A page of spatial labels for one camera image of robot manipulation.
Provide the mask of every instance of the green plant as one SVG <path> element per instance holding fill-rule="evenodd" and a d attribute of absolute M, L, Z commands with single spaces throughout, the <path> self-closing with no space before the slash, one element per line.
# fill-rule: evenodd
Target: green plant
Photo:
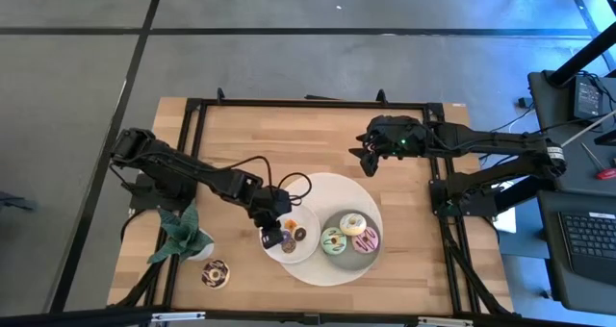
<path fill-rule="evenodd" d="M 214 242 L 199 230 L 199 213 L 194 200 L 182 216 L 163 209 L 159 209 L 158 214 L 161 217 L 161 227 L 167 232 L 168 239 L 159 251 L 147 259 L 149 264 L 160 262 L 174 254 L 180 255 L 180 262 L 183 262 Z"/>

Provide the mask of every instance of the black desk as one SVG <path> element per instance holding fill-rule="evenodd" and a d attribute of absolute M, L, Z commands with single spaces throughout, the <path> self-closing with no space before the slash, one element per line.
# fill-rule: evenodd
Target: black desk
<path fill-rule="evenodd" d="M 539 125 L 545 128 L 567 121 L 570 91 L 552 88 L 541 73 L 530 73 L 528 81 Z M 616 95 L 616 81 L 603 84 Z M 548 134 L 553 141 L 562 143 L 583 128 L 571 124 L 548 130 Z M 616 147 L 595 145 L 594 138 L 599 135 L 586 133 L 564 148 L 568 166 L 567 172 L 556 181 L 559 192 L 541 191 L 537 199 L 550 249 L 548 272 L 554 299 L 571 310 L 616 314 L 616 287 L 581 277 L 569 267 L 557 218 L 558 212 L 593 210 L 613 213 L 616 210 L 616 197 L 613 197 L 616 196 L 616 180 L 596 180 L 594 176 L 598 169 L 580 145 L 583 141 L 604 166 L 610 166 L 612 159 L 616 158 Z"/>

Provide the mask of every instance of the keyboard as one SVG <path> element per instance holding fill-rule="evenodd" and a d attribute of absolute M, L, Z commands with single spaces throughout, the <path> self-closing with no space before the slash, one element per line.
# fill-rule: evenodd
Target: keyboard
<path fill-rule="evenodd" d="M 616 286 L 616 214 L 560 213 L 572 270 Z"/>

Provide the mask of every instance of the desk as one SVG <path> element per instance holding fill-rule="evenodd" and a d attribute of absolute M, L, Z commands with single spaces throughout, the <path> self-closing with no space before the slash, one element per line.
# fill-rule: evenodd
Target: desk
<path fill-rule="evenodd" d="M 571 97 L 568 89 L 552 88 L 538 72 L 530 73 L 528 81 L 541 128 L 567 121 L 569 97 Z M 616 94 L 616 81 L 606 81 L 604 85 Z M 552 140 L 562 142 L 583 128 L 572 124 L 548 130 L 548 135 Z M 616 198 L 599 195 L 616 193 L 616 180 L 594 179 L 597 168 L 579 145 L 583 141 L 600 160 L 604 161 L 605 166 L 608 166 L 607 159 L 616 157 L 616 147 L 595 145 L 593 140 L 599 135 L 586 133 L 564 148 L 565 159 L 569 164 L 567 172 L 556 181 L 559 192 L 541 191 L 537 199 L 550 249 L 548 272 L 551 275 L 554 299 L 572 310 L 616 314 L 616 304 L 614 304 L 616 287 L 581 277 L 571 270 L 557 218 L 558 212 L 614 211 Z"/>
<path fill-rule="evenodd" d="M 161 99 L 152 129 L 170 145 L 177 143 L 185 104 L 186 99 L 182 98 Z M 464 105 L 445 104 L 444 108 L 447 121 L 469 124 Z M 422 118 L 420 112 L 403 110 L 208 107 L 199 152 L 201 161 L 223 166 L 264 155 L 272 164 L 274 182 L 293 171 L 345 175 L 372 196 L 381 212 L 387 237 L 384 237 L 380 259 L 362 278 L 336 287 L 309 286 L 292 277 L 261 250 L 258 231 L 245 210 L 222 202 L 208 188 L 199 185 L 196 201 L 200 226 L 216 241 L 213 258 L 229 264 L 231 280 L 223 289 L 208 289 L 200 281 L 203 262 L 180 264 L 172 308 L 451 314 L 438 221 L 431 213 L 429 202 L 428 160 L 381 161 L 376 176 L 368 178 L 358 160 L 347 152 L 357 145 L 354 138 L 365 131 L 370 119 L 384 113 Z M 475 156 L 456 159 L 454 165 L 463 172 L 479 168 Z M 242 169 L 267 177 L 262 163 L 247 163 Z M 467 217 L 466 225 L 475 270 L 500 303 L 511 310 L 494 230 L 480 218 Z M 159 217 L 150 212 L 137 217 L 127 228 L 109 303 L 123 298 L 147 269 L 145 261 L 154 251 L 158 229 Z M 166 277 L 164 267 L 155 303 L 162 301 Z M 457 278 L 463 307 L 468 310 L 468 295 L 460 270 Z"/>

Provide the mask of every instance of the wooden tabletop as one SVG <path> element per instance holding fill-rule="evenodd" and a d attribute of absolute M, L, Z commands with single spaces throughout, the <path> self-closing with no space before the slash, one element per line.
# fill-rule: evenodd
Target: wooden tabletop
<path fill-rule="evenodd" d="M 184 98 L 163 98 L 154 120 L 156 136 L 175 145 L 182 124 Z M 466 107 L 445 104 L 446 120 L 469 124 Z M 427 159 L 381 160 L 368 178 L 358 159 L 347 150 L 359 142 L 379 114 L 422 118 L 420 112 L 360 109 L 208 107 L 199 159 L 224 166 L 256 155 L 271 162 L 273 182 L 288 173 L 332 172 L 355 180 L 372 196 L 387 237 L 378 262 L 360 279 L 335 287 L 314 287 L 291 276 L 260 248 L 258 230 L 246 211 L 222 202 L 199 185 L 200 226 L 216 241 L 214 259 L 225 260 L 231 280 L 223 289 L 201 283 L 205 262 L 186 261 L 177 273 L 175 309 L 372 313 L 451 314 L 447 271 L 437 219 L 431 214 Z M 187 148 L 192 147 L 193 128 Z M 478 169 L 475 156 L 454 160 L 456 171 Z M 241 169 L 267 177 L 265 165 L 247 163 Z M 512 309 L 501 254 L 494 230 L 480 218 L 465 218 L 473 265 L 487 288 Z M 146 212 L 127 228 L 109 303 L 122 299 L 147 269 L 154 251 L 159 217 Z M 159 279 L 155 302 L 162 301 L 167 264 Z M 464 275 L 458 268 L 463 307 L 469 310 Z"/>

